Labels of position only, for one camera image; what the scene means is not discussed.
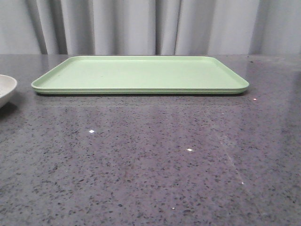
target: curtain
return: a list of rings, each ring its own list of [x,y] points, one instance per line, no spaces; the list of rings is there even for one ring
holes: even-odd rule
[[[0,0],[0,54],[300,54],[301,0]]]

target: bowl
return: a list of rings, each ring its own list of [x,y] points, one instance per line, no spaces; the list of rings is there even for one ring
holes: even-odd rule
[[[0,108],[13,96],[17,83],[16,79],[0,74]]]

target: countertop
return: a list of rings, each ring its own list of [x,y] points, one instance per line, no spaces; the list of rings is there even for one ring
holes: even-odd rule
[[[43,96],[0,55],[0,225],[299,226],[301,56],[214,56],[242,95]]]

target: green tray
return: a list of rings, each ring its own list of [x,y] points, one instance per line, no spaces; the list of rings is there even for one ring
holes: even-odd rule
[[[75,56],[32,83],[41,94],[237,94],[248,86],[206,56]]]

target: tray rim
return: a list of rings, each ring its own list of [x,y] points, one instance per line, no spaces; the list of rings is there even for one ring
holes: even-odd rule
[[[152,58],[165,58],[165,59],[186,59],[189,58],[199,58],[199,59],[207,59],[210,61],[213,61],[215,64],[220,65],[227,71],[230,71],[232,74],[238,77],[238,79],[241,80],[245,84],[245,86],[241,88],[45,88],[36,86],[35,83],[42,80],[43,78],[49,76],[54,70],[58,70],[60,67],[62,67],[65,64],[69,64],[75,60],[81,60],[81,59],[87,59],[87,58],[102,58],[104,60],[115,60],[115,59],[123,59],[123,58],[131,58],[131,59],[125,59],[125,60],[147,60]],[[42,76],[38,77],[31,83],[31,87],[34,89],[35,92],[40,94],[63,94],[63,95],[74,95],[74,94],[240,94],[245,92],[248,87],[250,86],[249,82],[246,81],[244,78],[240,77],[237,73],[235,73],[233,70],[231,70],[229,67],[224,65],[221,61],[218,59],[211,57],[211,56],[72,56],[64,61],[62,61],[60,64],[43,74]]]

